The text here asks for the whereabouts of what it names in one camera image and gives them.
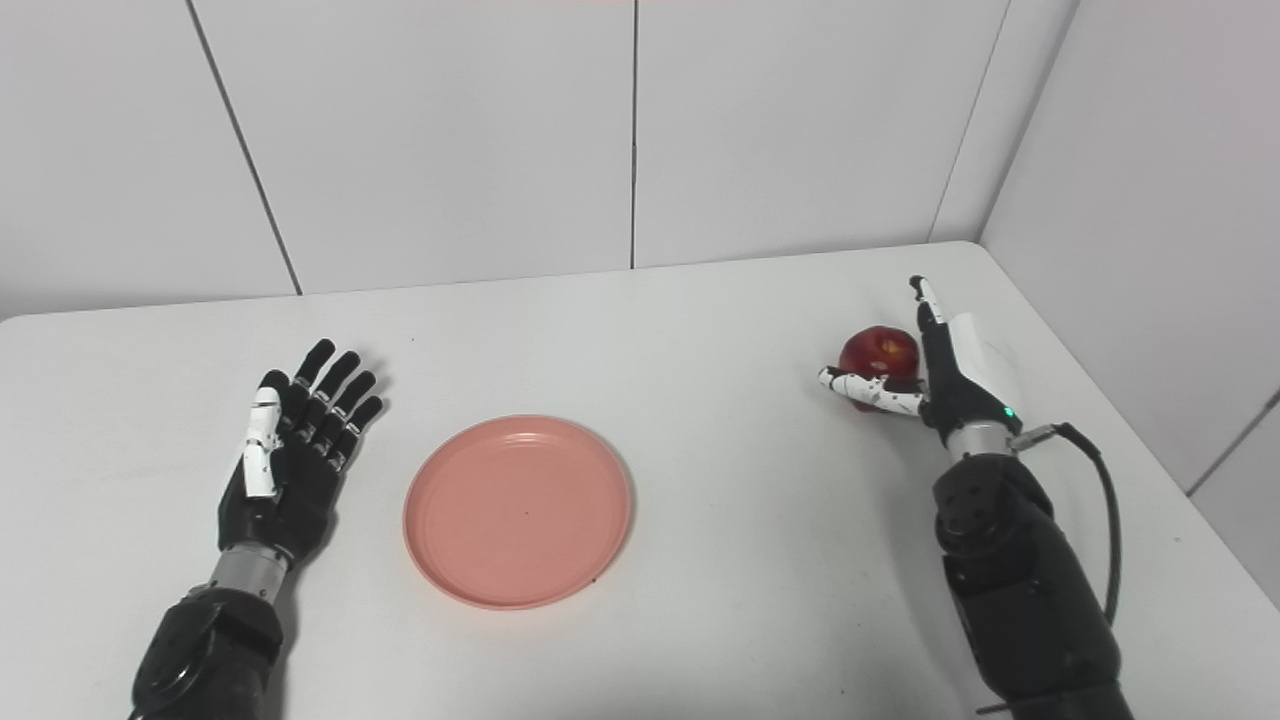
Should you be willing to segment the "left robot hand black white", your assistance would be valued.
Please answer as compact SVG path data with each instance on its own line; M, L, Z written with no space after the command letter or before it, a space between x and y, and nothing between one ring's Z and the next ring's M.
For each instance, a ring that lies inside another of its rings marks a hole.
M250 424L218 507L218 548L261 546L305 564L325 543L346 470L384 409L376 375L329 338L297 372L270 370L255 392Z

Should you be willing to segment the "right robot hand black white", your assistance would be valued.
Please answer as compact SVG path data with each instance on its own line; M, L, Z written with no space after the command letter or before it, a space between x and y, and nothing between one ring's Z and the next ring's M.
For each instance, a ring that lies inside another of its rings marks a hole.
M824 366L818 382L838 396L883 413L915 416L937 430L942 441L984 423L1019 436L1024 423L1018 413L1012 361L983 337L974 314L946 316L924 275L911 275L909 284L916 301L925 379L908 383L888 375L865 377Z

